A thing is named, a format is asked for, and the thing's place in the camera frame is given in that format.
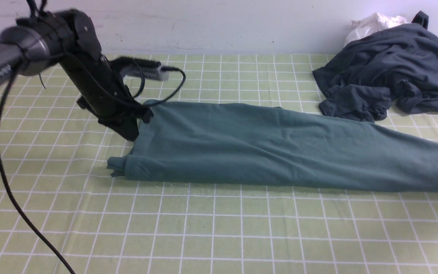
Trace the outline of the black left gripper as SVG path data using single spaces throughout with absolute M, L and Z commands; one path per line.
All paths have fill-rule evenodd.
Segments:
M 66 28 L 64 57 L 60 66 L 81 94 L 78 105 L 90 111 L 104 125 L 128 141 L 139 135 L 138 120 L 149 122 L 149 107 L 135 101 L 117 70 L 111 68 L 102 54 L 94 25 L 82 11 L 61 11 Z

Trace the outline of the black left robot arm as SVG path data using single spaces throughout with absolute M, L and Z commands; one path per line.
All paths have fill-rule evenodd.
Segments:
M 102 54 L 91 18 L 71 9 L 19 18 L 0 33 L 0 86 L 17 76 L 36 76 L 59 64 L 80 92 L 77 104 L 98 122 L 129 141 L 139 132 L 137 119 L 149 122 L 152 113 L 137 103 L 125 76 L 168 80 L 158 61 Z

